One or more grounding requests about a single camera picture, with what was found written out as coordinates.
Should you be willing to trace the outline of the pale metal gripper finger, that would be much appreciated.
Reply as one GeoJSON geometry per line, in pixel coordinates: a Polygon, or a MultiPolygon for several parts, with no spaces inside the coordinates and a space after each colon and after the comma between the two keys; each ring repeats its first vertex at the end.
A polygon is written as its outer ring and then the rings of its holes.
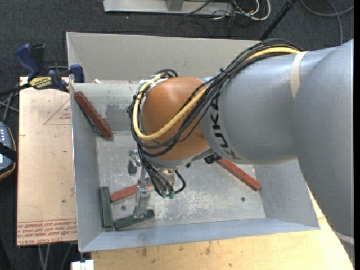
{"type": "Polygon", "coordinates": [[[148,192],[148,187],[140,187],[139,194],[139,216],[143,217],[147,213],[147,206],[150,199],[150,194],[148,192]]]}
{"type": "Polygon", "coordinates": [[[142,187],[138,186],[136,190],[136,199],[135,199],[135,207],[133,211],[133,215],[135,218],[143,217],[143,206],[142,206],[142,187]]]}

